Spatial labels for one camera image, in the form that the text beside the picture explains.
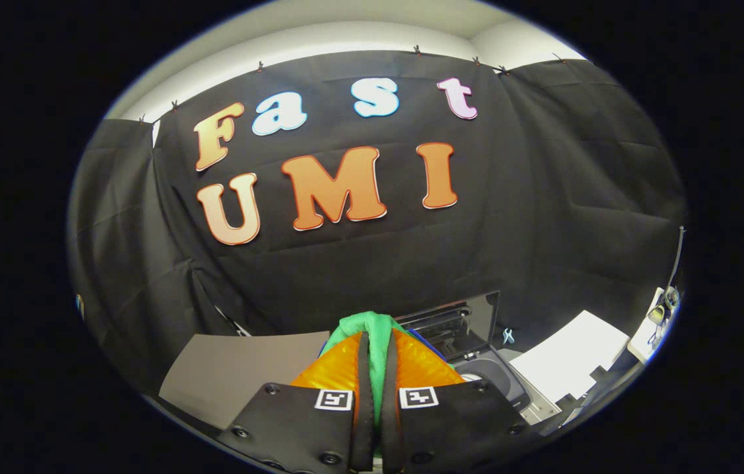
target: small device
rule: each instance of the small device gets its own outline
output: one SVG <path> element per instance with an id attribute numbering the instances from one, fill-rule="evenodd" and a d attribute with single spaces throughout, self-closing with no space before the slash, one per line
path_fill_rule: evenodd
<path id="1" fill-rule="evenodd" d="M 531 400 L 516 374 L 492 346 L 498 321 L 495 291 L 395 318 L 422 336 L 466 381 L 486 380 L 519 412 Z"/>

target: blue object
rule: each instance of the blue object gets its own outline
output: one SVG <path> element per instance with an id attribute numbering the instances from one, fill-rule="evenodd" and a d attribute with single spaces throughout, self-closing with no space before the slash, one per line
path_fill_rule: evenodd
<path id="1" fill-rule="evenodd" d="M 432 350 L 434 354 L 438 355 L 439 358 L 441 358 L 441 360 L 445 360 L 445 357 L 442 354 L 440 354 L 439 351 L 436 350 L 435 347 L 430 345 L 430 342 L 426 341 L 424 337 L 420 336 L 419 333 L 416 332 L 415 329 L 408 329 L 408 333 L 411 333 L 413 337 L 416 337 L 416 339 L 418 339 L 418 342 L 422 342 L 426 348 Z"/>
<path id="2" fill-rule="evenodd" d="M 318 357 L 321 357 L 321 355 L 322 355 L 322 349 L 324 349 L 324 348 L 325 348 L 325 345 L 326 345 L 327 343 L 328 343 L 328 340 L 327 340 L 327 339 L 325 340 L 325 342 L 322 342 L 322 347 L 320 348 L 320 354 L 319 354 L 319 355 L 317 356 L 317 358 L 318 358 Z"/>

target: white wall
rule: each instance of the white wall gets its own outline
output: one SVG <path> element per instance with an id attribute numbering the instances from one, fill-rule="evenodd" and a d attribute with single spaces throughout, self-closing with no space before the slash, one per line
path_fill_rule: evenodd
<path id="1" fill-rule="evenodd" d="M 254 71 L 259 61 L 264 66 L 270 66 L 332 52 L 413 51 L 414 45 L 419 45 L 422 51 L 432 54 L 466 60 L 480 57 L 483 64 L 504 66 L 507 69 L 555 61 L 556 57 L 585 60 L 585 57 L 562 40 L 521 18 L 493 24 L 471 39 L 420 26 L 390 22 L 342 21 L 311 24 L 231 45 L 171 75 L 131 105 L 119 104 L 113 107 L 113 110 L 125 111 L 117 112 L 116 115 L 109 111 L 107 118 L 138 120 L 144 116 L 146 121 L 155 121 L 170 111 L 174 100 L 185 102 L 203 90 Z M 128 93 L 125 93 L 119 102 L 127 96 Z"/>
<path id="2" fill-rule="evenodd" d="M 557 57 L 586 59 L 555 36 L 522 18 L 481 31 L 472 37 L 471 44 L 480 51 L 481 63 L 507 69 L 555 61 Z"/>
<path id="3" fill-rule="evenodd" d="M 468 39 L 437 30 L 385 22 L 348 21 L 312 24 L 279 31 L 230 46 L 186 67 L 152 89 L 122 114 L 123 119 L 153 121 L 179 103 L 230 78 L 300 57 L 342 51 L 421 51 L 471 60 L 478 55 Z"/>
<path id="4" fill-rule="evenodd" d="M 150 90 L 195 62 L 277 31 L 309 24 L 375 21 L 410 24 L 468 39 L 515 18 L 477 0 L 272 0 L 221 21 L 171 51 L 117 99 L 107 118 L 121 117 Z"/>

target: white paper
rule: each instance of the white paper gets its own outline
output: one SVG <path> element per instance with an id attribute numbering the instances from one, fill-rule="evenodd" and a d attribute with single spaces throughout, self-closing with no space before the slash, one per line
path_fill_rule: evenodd
<path id="1" fill-rule="evenodd" d="M 630 337 L 583 311 L 537 347 L 510 361 L 529 383 L 556 403 L 565 395 L 585 395 L 598 367 L 609 370 Z"/>

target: pink letter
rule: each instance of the pink letter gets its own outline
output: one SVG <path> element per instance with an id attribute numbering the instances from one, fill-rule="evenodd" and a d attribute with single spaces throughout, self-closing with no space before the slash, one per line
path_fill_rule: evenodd
<path id="1" fill-rule="evenodd" d="M 454 115 L 466 120 L 477 117 L 477 109 L 469 107 L 465 102 L 465 97 L 471 95 L 471 89 L 460 85 L 460 79 L 445 79 L 441 83 L 437 83 L 436 87 L 445 91 L 445 97 L 448 99 L 448 108 L 451 108 Z"/>

